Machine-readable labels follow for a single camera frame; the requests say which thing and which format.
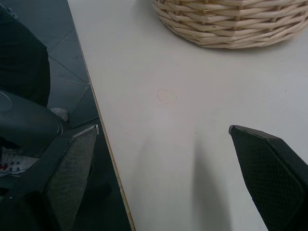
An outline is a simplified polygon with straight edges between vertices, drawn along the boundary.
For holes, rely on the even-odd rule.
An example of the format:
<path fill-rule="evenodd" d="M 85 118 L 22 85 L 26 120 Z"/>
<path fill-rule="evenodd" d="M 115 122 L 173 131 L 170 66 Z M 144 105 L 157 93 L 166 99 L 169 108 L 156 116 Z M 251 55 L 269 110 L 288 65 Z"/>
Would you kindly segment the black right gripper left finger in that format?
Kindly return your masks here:
<path fill-rule="evenodd" d="M 16 180 L 0 187 L 2 231 L 70 231 L 91 168 L 98 125 L 58 136 Z"/>

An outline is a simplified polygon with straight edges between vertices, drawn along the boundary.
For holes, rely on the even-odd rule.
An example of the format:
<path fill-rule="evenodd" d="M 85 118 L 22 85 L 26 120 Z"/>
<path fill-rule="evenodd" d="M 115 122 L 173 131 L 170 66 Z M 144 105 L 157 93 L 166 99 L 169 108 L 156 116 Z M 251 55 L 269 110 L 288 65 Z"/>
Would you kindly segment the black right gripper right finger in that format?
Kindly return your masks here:
<path fill-rule="evenodd" d="M 308 229 L 308 166 L 282 139 L 229 127 L 242 176 L 269 231 Z"/>

